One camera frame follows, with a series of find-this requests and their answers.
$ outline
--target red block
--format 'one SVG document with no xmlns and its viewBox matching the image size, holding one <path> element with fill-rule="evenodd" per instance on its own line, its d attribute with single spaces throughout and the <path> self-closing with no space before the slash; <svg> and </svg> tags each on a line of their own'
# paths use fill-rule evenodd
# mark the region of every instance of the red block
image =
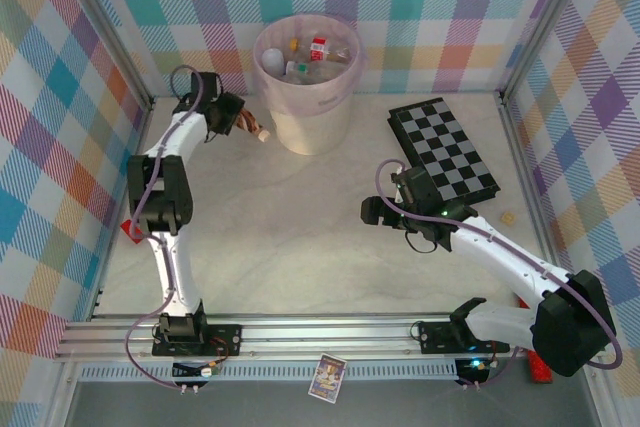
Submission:
<svg viewBox="0 0 640 427">
<path fill-rule="evenodd" d="M 518 299 L 520 307 L 527 309 L 527 304 L 522 299 Z M 527 351 L 527 357 L 529 358 L 529 370 L 531 371 L 531 378 L 536 384 L 550 384 L 553 382 L 553 373 L 551 369 L 543 362 L 538 354 L 529 350 Z"/>
<path fill-rule="evenodd" d="M 142 241 L 142 231 L 139 228 L 136 227 L 135 230 L 136 236 L 140 237 L 139 239 L 134 239 L 129 234 L 129 229 L 131 228 L 131 219 L 125 220 L 122 224 L 120 224 L 120 228 L 124 230 L 125 234 L 127 234 L 127 237 L 133 240 L 136 244 L 139 244 Z"/>
</svg>

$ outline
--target wastebasket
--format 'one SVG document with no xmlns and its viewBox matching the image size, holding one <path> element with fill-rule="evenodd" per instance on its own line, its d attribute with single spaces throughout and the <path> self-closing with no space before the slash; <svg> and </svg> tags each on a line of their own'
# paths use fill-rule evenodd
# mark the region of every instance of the wastebasket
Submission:
<svg viewBox="0 0 640 427">
<path fill-rule="evenodd" d="M 292 38 L 310 33 L 349 45 L 351 62 L 335 79 L 316 85 L 294 85 L 271 77 L 262 68 L 262 53 L 278 48 L 291 55 Z M 253 47 L 255 89 L 271 112 L 276 135 L 289 150 L 303 155 L 329 152 L 349 128 L 353 92 L 364 72 L 366 55 L 358 34 L 345 22 L 315 14 L 286 17 L 263 30 Z"/>
</svg>

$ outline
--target small card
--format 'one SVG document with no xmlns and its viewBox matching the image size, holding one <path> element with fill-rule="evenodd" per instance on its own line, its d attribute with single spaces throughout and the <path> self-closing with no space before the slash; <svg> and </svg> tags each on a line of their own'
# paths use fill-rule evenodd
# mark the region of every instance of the small card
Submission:
<svg viewBox="0 0 640 427">
<path fill-rule="evenodd" d="M 346 360 L 322 354 L 309 387 L 309 395 L 335 404 L 346 368 Z"/>
</svg>

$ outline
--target small yellow object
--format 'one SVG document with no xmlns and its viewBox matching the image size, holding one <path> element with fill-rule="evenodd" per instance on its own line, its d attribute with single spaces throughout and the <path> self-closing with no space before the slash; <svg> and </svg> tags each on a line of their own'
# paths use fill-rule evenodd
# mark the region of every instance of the small yellow object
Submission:
<svg viewBox="0 0 640 427">
<path fill-rule="evenodd" d="M 502 221 L 503 224 L 507 224 L 509 227 L 511 227 L 513 224 L 516 223 L 516 216 L 513 212 L 505 212 L 504 214 L 502 214 L 502 217 L 500 217 L 500 220 Z"/>
</svg>

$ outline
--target marble surface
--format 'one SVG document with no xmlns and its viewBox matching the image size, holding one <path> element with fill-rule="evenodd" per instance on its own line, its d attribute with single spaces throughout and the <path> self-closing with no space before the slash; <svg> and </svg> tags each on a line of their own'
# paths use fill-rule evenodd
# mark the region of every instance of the marble surface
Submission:
<svg viewBox="0 0 640 427">
<path fill-rule="evenodd" d="M 194 199 L 193 275 L 208 313 L 443 312 L 473 296 L 513 304 L 500 279 L 444 249 L 413 252 L 403 234 L 360 220 L 360 203 L 376 195 L 374 173 L 404 158 L 386 119 L 391 108 L 434 95 L 358 95 L 345 141 L 305 157 L 276 136 L 260 143 L 234 129 L 196 148 L 187 173 Z M 475 207 L 515 242 L 539 254 L 533 227 L 492 94 L 443 96 L 502 190 Z M 155 108 L 145 146 L 169 125 L 173 99 Z M 246 107 L 272 130 L 257 99 Z M 393 185 L 383 179 L 387 193 Z M 505 211 L 516 214 L 508 227 Z M 108 263 L 97 313 L 143 313 L 161 302 L 147 243 L 121 231 Z M 429 244 L 413 236 L 418 248 Z"/>
</svg>

